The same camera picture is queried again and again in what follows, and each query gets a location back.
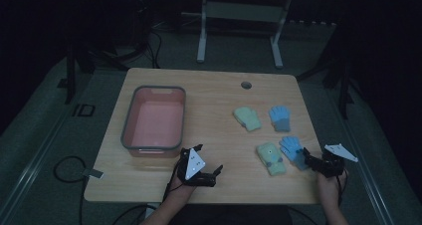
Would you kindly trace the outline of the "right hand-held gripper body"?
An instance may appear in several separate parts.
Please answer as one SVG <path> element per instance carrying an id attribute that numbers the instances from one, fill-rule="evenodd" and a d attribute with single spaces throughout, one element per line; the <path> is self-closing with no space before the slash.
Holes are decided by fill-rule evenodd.
<path id="1" fill-rule="evenodd" d="M 358 162 L 358 158 L 347 150 L 341 143 L 328 145 L 323 148 L 321 158 L 316 160 L 316 171 L 325 177 L 342 175 L 345 160 Z"/>

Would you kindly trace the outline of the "person's left hand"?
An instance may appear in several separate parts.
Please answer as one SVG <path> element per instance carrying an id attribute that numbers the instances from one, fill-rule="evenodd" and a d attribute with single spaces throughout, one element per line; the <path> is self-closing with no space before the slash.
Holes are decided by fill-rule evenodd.
<path id="1" fill-rule="evenodd" d="M 173 177 L 169 188 L 165 192 L 164 201 L 174 204 L 186 204 L 195 189 L 195 186 L 184 185 L 177 177 Z"/>

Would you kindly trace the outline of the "person's right hand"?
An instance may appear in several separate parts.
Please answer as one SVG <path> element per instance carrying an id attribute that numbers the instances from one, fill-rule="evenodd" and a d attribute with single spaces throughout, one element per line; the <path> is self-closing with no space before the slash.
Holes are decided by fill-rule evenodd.
<path id="1" fill-rule="evenodd" d="M 317 191 L 322 205 L 337 206 L 345 189 L 348 173 L 345 170 L 342 175 L 325 177 L 321 173 L 317 175 Z"/>

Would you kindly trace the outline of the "black stand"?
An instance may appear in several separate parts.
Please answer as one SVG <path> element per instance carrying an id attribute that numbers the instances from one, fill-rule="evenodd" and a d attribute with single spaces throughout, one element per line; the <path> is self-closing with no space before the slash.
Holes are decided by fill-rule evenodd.
<path id="1" fill-rule="evenodd" d="M 66 90 L 65 104 L 69 105 L 76 93 L 76 60 L 72 44 L 67 47 L 66 76 L 60 79 L 58 87 Z"/>

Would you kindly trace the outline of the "pink basin with grey rim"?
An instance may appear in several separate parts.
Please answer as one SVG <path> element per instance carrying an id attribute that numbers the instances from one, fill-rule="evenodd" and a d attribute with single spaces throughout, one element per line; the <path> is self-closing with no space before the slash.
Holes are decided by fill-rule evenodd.
<path id="1" fill-rule="evenodd" d="M 133 92 L 120 141 L 134 157 L 175 157 L 184 128 L 186 92 L 175 86 L 140 86 Z"/>

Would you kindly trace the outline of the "blue glove with grey cuff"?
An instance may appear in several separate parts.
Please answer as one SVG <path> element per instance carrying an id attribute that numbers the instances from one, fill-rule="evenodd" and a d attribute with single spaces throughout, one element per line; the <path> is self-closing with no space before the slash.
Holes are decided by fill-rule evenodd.
<path id="1" fill-rule="evenodd" d="M 290 111 L 285 106 L 274 106 L 269 110 L 269 117 L 275 131 L 291 130 L 290 126 Z"/>

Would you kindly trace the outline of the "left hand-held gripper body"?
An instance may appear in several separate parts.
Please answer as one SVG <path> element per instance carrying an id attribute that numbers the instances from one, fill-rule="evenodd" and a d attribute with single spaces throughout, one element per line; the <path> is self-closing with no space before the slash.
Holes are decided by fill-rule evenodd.
<path id="1" fill-rule="evenodd" d="M 182 148 L 177 166 L 177 177 L 188 186 L 214 187 L 216 177 L 212 173 L 203 173 L 206 162 L 191 148 Z"/>

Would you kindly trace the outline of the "light blue glove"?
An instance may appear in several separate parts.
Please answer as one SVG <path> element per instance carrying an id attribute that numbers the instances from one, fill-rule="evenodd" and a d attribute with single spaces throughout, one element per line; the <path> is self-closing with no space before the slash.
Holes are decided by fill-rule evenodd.
<path id="1" fill-rule="evenodd" d="M 306 170 L 309 167 L 305 163 L 304 148 L 296 136 L 284 136 L 280 141 L 281 152 L 299 170 Z"/>

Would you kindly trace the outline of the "plain green glove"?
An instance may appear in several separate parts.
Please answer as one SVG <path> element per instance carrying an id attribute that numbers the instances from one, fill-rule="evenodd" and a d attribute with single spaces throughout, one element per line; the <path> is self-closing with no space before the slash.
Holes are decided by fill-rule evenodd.
<path id="1" fill-rule="evenodd" d="M 234 109 L 233 116 L 236 121 L 246 129 L 246 131 L 253 131 L 262 126 L 257 112 L 249 107 L 239 107 Z"/>

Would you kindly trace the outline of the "white table frame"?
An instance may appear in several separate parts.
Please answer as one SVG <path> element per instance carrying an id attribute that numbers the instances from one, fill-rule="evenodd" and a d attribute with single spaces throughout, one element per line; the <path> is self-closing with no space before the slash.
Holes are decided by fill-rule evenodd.
<path id="1" fill-rule="evenodd" d="M 208 18 L 266 22 L 277 24 L 276 32 L 270 37 L 270 46 L 275 67 L 281 69 L 284 63 L 279 48 L 279 41 L 287 21 L 291 3 L 292 0 L 285 0 L 283 6 L 265 6 L 202 0 L 200 14 L 201 28 L 196 61 L 198 63 L 205 61 Z"/>

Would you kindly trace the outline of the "black tripod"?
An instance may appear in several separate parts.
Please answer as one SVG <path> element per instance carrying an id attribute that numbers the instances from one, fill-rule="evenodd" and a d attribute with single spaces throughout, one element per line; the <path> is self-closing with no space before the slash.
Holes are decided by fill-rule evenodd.
<path id="1" fill-rule="evenodd" d="M 333 89 L 340 84 L 337 107 L 342 118 L 348 119 L 351 53 L 347 39 L 347 25 L 343 20 L 336 24 L 316 65 L 296 76 L 296 79 L 301 82 L 324 70 L 327 70 L 327 73 L 322 80 L 322 85 L 326 89 Z"/>

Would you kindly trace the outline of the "white power strip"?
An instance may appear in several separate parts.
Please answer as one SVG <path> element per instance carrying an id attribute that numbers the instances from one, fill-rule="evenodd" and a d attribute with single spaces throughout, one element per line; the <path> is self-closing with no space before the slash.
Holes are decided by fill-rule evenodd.
<path id="1" fill-rule="evenodd" d="M 305 20 L 288 20 L 287 23 L 289 25 L 294 25 L 295 27 L 313 27 L 313 26 L 321 26 L 321 27 L 335 27 L 335 23 L 329 23 L 325 21 L 305 21 Z"/>

